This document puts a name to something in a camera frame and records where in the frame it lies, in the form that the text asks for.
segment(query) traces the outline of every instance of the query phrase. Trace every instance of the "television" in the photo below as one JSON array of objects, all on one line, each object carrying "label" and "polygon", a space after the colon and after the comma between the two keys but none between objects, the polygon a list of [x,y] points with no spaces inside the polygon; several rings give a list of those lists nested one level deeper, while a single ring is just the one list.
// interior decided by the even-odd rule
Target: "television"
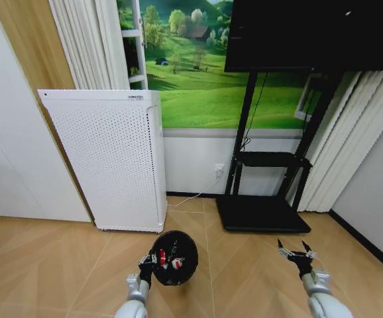
[{"label": "television", "polygon": [[226,72],[383,70],[383,1],[235,0]]}]

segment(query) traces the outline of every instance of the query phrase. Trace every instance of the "white curtain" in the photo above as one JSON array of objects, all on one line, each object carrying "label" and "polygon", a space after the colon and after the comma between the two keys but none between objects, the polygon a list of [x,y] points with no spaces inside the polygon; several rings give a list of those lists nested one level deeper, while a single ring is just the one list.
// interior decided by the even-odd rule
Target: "white curtain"
[{"label": "white curtain", "polygon": [[299,211],[328,212],[382,133],[383,72],[356,74],[320,128]]},{"label": "white curtain", "polygon": [[49,0],[77,89],[129,89],[116,0]]}]

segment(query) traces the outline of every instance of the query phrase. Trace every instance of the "wooden floor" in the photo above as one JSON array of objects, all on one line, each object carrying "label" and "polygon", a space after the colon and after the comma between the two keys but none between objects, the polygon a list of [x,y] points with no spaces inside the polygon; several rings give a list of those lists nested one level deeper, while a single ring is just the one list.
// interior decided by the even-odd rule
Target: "wooden floor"
[{"label": "wooden floor", "polygon": [[[330,272],[334,295],[355,317],[383,317],[383,265],[330,216],[302,216],[313,229],[308,235],[231,234],[212,199],[170,208],[166,230],[195,240],[199,266],[182,286],[153,279],[150,318],[310,317],[298,270],[278,254],[278,237],[298,249],[304,238],[318,252],[315,265]],[[138,272],[156,237],[0,217],[0,317],[112,317],[126,298],[127,274]]]}]

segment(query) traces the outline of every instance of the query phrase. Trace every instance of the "landscape wallpaper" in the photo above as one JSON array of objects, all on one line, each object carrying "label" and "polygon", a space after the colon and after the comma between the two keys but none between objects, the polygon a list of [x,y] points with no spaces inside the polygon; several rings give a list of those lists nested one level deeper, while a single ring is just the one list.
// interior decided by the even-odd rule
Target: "landscape wallpaper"
[{"label": "landscape wallpaper", "polygon": [[[133,28],[130,0],[118,0],[118,7],[121,28]],[[237,127],[247,74],[224,72],[232,7],[232,1],[140,0],[148,86],[160,91],[164,127]],[[263,32],[269,30],[261,23],[255,41],[263,42]],[[138,71],[134,54],[127,54],[130,75]],[[264,77],[259,74],[251,114]],[[252,128],[302,128],[294,112],[305,81],[301,74],[269,74]]]}]

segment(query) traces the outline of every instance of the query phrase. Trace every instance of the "red object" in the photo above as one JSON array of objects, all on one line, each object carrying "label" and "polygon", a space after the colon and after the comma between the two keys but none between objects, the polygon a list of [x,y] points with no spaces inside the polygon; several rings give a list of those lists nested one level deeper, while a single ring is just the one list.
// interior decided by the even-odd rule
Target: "red object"
[{"label": "red object", "polygon": [[160,249],[159,250],[159,263],[161,266],[165,265],[166,257],[165,257],[165,251]]},{"label": "red object", "polygon": [[172,267],[174,267],[175,270],[179,269],[183,265],[182,260],[180,258],[175,258],[172,261]]}]

